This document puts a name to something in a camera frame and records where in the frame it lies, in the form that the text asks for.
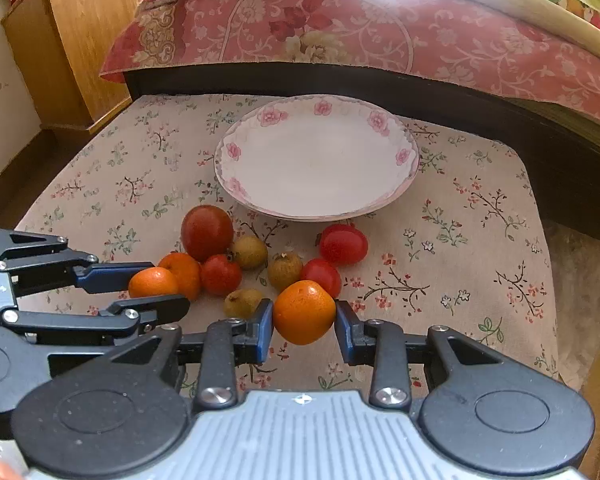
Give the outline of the small orange mandarin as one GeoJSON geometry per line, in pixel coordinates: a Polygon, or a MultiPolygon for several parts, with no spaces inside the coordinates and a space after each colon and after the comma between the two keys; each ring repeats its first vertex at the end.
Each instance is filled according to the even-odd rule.
{"type": "Polygon", "coordinates": [[[178,281],[168,269],[152,266],[130,279],[128,292],[131,298],[176,295],[178,281]]]}

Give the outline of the small red cherry tomato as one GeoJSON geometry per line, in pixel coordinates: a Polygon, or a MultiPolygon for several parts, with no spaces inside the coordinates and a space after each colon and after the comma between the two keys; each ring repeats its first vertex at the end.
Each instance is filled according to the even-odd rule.
{"type": "Polygon", "coordinates": [[[242,269],[227,255],[214,255],[201,266],[200,278],[205,292],[225,297],[238,289],[242,281],[242,269]]]}

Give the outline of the large red tomato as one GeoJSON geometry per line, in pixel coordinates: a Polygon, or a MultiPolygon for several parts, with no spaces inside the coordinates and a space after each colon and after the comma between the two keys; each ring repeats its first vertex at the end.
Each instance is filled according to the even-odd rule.
{"type": "Polygon", "coordinates": [[[181,242],[185,251],[200,263],[211,256],[224,254],[234,238],[230,216],[221,208],[201,205],[191,209],[181,225],[181,242]]]}

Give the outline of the large orange mandarin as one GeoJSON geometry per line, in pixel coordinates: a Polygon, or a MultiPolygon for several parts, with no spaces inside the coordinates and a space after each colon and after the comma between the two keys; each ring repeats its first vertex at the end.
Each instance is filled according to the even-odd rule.
{"type": "Polygon", "coordinates": [[[313,344],[332,327],[336,302],[317,282],[303,280],[285,288],[273,304],[279,335],[296,346],[313,344]]]}

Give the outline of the brown longan with stem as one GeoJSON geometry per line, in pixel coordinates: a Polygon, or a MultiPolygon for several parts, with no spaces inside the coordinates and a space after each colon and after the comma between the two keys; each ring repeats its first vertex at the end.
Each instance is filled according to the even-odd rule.
{"type": "Polygon", "coordinates": [[[278,292],[300,280],[303,263],[295,252],[280,252],[268,263],[268,282],[278,292]]]}

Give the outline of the floral table cloth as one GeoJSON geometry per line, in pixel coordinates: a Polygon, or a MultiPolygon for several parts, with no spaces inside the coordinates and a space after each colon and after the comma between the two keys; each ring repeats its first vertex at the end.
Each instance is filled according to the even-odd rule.
{"type": "MultiPolygon", "coordinates": [[[[242,208],[215,179],[213,151],[260,96],[145,96],[76,155],[19,229],[64,236],[104,261],[158,262],[181,249],[189,209],[213,205],[271,255],[318,254],[318,224],[242,208]]],[[[442,324],[558,376],[550,255],[526,168],[506,146],[409,120],[420,167],[388,207],[354,220],[370,250],[341,271],[361,318],[409,333],[442,324]]]]}

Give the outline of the wooden nightstand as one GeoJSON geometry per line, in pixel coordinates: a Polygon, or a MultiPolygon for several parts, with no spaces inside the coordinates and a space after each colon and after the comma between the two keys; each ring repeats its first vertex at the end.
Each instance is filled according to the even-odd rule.
{"type": "Polygon", "coordinates": [[[2,19],[43,130],[91,136],[130,103],[99,76],[140,0],[12,0],[2,19]]]}

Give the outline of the white floral plate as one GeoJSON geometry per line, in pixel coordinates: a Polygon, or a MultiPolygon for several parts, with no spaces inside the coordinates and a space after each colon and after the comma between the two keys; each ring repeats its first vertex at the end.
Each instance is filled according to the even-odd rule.
{"type": "Polygon", "coordinates": [[[268,102],[219,140],[219,184],[248,209],[279,219],[326,222],[391,204],[413,183],[419,149],[388,110],[345,96],[268,102]]]}

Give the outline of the pink floral bedspread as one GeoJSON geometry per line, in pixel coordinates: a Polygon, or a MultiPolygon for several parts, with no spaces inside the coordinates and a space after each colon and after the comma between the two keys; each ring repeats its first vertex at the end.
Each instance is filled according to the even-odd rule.
{"type": "Polygon", "coordinates": [[[600,121],[600,59],[467,0],[176,0],[137,13],[100,73],[238,62],[380,68],[600,121]]]}

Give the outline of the dark wooden bed frame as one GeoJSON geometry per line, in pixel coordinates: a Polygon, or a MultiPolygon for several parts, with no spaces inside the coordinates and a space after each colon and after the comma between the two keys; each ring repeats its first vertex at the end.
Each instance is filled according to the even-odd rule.
{"type": "Polygon", "coordinates": [[[376,68],[291,62],[130,70],[130,95],[339,94],[394,114],[502,141],[528,170],[542,217],[600,240],[600,120],[550,103],[499,98],[376,68]]]}

